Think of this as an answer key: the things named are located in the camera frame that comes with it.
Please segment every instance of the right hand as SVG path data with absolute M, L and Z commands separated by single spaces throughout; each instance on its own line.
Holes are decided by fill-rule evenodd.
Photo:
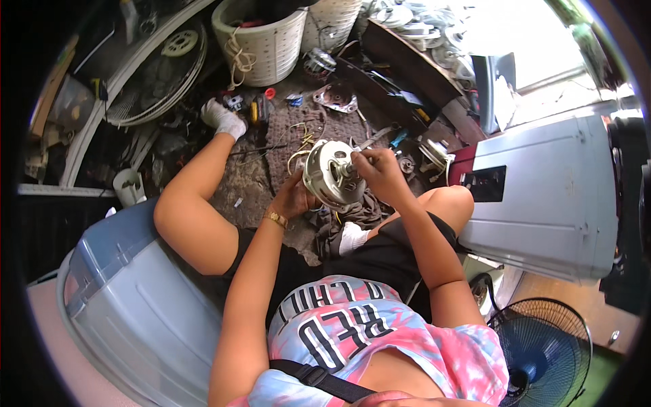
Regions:
M 359 175 L 375 196 L 396 210 L 416 200 L 398 166 L 393 151 L 388 148 L 352 152 L 350 158 Z

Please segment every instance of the gray rag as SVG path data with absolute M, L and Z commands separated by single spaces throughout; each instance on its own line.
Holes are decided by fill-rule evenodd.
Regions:
M 367 188 L 360 202 L 353 203 L 346 213 L 339 212 L 339 219 L 341 223 L 337 220 L 335 211 L 328 207 L 319 212 L 312 212 L 309 218 L 310 223 L 318 228 L 316 250 L 321 261 L 329 259 L 333 255 L 334 250 L 331 248 L 331 244 L 346 222 L 356 223 L 364 231 L 378 226 L 382 222 L 380 202 Z

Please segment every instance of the black shorts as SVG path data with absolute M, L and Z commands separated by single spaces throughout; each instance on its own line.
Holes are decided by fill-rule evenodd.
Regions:
M 455 247 L 456 235 L 452 227 L 434 214 L 430 214 L 430 217 L 448 243 Z M 238 231 L 240 233 L 238 254 L 232 266 L 223 275 L 229 280 L 235 274 L 255 234 L 255 229 L 238 228 Z M 309 266 L 296 249 L 283 244 L 276 282 L 269 301 L 269 311 L 266 319 L 267 327 L 269 327 L 273 314 L 281 301 L 292 290 L 301 285 L 320 280 L 327 275 L 337 274 L 385 283 L 396 290 L 403 301 L 406 301 L 416 283 L 421 280 L 421 273 L 418 270 L 416 258 L 402 224 L 402 219 L 398 218 L 384 225 L 378 231 L 377 236 L 369 239 L 353 253 L 341 259 L 327 260 L 319 266 Z M 420 288 L 424 289 L 424 292 L 417 290 L 410 305 L 425 320 L 429 321 L 431 320 L 429 297 L 423 284 L 420 285 Z

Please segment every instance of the white plastic basket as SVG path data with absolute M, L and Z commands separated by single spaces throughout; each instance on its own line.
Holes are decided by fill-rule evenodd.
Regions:
M 212 29 L 224 52 L 226 42 L 235 27 L 230 23 L 244 20 L 255 7 L 255 0 L 224 0 L 212 13 Z M 289 17 L 273 24 L 253 28 L 240 28 L 235 38 L 243 52 L 256 55 L 256 63 L 244 74 L 244 85 L 263 87 L 278 83 L 294 69 L 299 57 L 306 10 L 297 10 Z M 232 58 L 224 52 L 232 66 Z M 242 80 L 242 73 L 235 69 L 235 80 Z
M 362 7 L 362 0 L 320 0 L 310 6 L 301 52 L 314 47 L 330 51 L 343 45 Z

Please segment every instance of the red cap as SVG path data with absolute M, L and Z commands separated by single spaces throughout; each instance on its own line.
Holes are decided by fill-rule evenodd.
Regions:
M 267 100 L 271 100 L 276 96 L 276 90 L 274 88 L 268 88 L 266 91 L 264 91 L 264 96 L 267 98 Z

